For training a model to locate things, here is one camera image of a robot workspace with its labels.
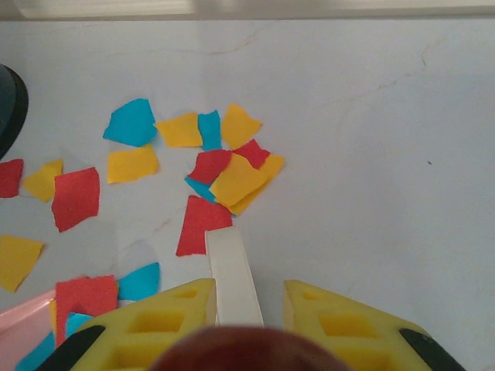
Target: red paper scrap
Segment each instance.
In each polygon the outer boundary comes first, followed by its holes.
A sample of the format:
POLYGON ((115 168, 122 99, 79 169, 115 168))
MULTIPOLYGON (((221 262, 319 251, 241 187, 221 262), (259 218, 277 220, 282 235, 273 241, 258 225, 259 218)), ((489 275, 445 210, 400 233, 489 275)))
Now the red paper scrap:
POLYGON ((229 165, 230 157, 232 152, 224 149, 201 152, 196 158, 196 167, 188 176, 197 182, 211 184, 229 165))
POLYGON ((117 307, 117 283, 114 276, 80 277, 55 285, 56 346, 65 340, 66 322, 71 312, 103 315, 117 307))
POLYGON ((232 214, 218 203, 210 203, 197 196, 189 196, 183 230, 176 255, 206 254, 204 233, 232 226, 232 214))
POLYGON ((95 168, 86 168, 55 177, 52 212, 59 232, 98 215, 100 176, 95 168))
POLYGON ((0 162, 0 199, 10 199, 19 194, 19 183, 21 182, 24 160, 0 162))
POLYGON ((246 158, 253 168, 260 168, 270 155, 269 151, 259 146, 256 139, 251 139, 242 147, 234 150, 234 153, 246 158))

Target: blue paper scrap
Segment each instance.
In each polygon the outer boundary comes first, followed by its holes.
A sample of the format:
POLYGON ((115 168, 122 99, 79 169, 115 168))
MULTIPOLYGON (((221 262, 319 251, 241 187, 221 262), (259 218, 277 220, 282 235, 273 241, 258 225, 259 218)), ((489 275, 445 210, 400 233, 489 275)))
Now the blue paper scrap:
POLYGON ((134 99, 111 114, 103 138, 142 147, 155 137, 157 130, 154 123, 155 117, 149 100, 134 99))
POLYGON ((92 318, 92 315, 82 315, 81 313, 71 312, 65 324, 66 338, 75 333, 79 327, 81 327, 84 323, 88 322, 92 318))
POLYGON ((35 371, 53 352, 55 352, 55 335, 50 331, 30 354, 21 359, 15 371, 35 371))
POLYGON ((198 128, 203 138, 204 151, 222 149, 222 137, 220 133, 220 115, 218 111, 209 114, 198 115, 198 128))
POLYGON ((119 300, 142 300, 156 294, 160 285, 158 262, 139 268, 118 280, 119 300))
POLYGON ((211 184, 204 184, 202 182, 198 182, 196 180, 192 180, 189 176, 185 177, 184 180, 186 181, 189 186, 194 189, 194 191, 203 197, 204 199, 207 199, 211 203, 216 203, 215 202, 215 195, 210 191, 210 186, 211 184))

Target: black round object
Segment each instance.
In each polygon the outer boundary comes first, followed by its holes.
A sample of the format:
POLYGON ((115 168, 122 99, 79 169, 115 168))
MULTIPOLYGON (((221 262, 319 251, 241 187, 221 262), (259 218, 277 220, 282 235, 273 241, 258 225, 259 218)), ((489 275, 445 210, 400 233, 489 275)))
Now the black round object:
POLYGON ((0 159, 14 144, 28 113, 28 90, 10 68, 0 64, 0 159))

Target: yellow paper scrap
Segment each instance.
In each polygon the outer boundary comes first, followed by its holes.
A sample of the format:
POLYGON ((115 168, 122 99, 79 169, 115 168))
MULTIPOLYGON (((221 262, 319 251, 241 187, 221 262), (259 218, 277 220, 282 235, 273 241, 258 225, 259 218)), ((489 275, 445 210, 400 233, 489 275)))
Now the yellow paper scrap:
POLYGON ((215 179, 210 191, 216 201, 232 206, 267 181, 266 174, 253 168, 246 158, 233 153, 229 165, 215 179))
POLYGON ((241 106, 231 104, 222 121, 222 139, 232 149, 245 145, 258 130, 261 121, 251 118, 241 106))
POLYGON ((48 309, 49 309, 49 321, 52 324, 53 334, 56 336, 56 301, 55 301, 55 299, 53 299, 48 304, 48 309))
POLYGON ((63 161, 61 158, 47 162, 38 172, 27 176, 22 185, 37 199, 47 203, 55 196, 55 177, 61 175, 62 171, 63 161))
POLYGON ((38 260, 42 242, 14 236, 0 237, 0 286, 15 292, 38 260))
POLYGON ((158 158, 150 144, 108 155, 108 183, 131 182, 158 171, 158 158))
POLYGON ((169 147, 201 147, 203 138, 198 128, 198 114, 183 114, 155 124, 169 147))
POLYGON ((262 185, 260 188, 256 189, 254 192, 251 192, 249 195, 244 197, 241 201, 236 203, 233 206, 228 206, 227 208, 231 213, 235 215, 240 215, 246 208, 253 202, 253 200, 265 189, 265 187, 270 184, 270 182, 274 179, 275 176, 282 170, 284 166, 284 158, 282 156, 277 155, 269 155, 265 160, 265 163, 259 168, 261 172, 266 174, 268 177, 268 181, 262 185))

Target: pink tray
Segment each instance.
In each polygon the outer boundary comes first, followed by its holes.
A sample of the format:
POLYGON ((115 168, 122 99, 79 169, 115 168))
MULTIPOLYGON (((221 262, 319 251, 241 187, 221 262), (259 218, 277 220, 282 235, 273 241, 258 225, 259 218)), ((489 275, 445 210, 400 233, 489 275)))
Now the pink tray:
POLYGON ((0 313, 0 364, 13 371, 52 330, 49 303, 55 290, 0 313))

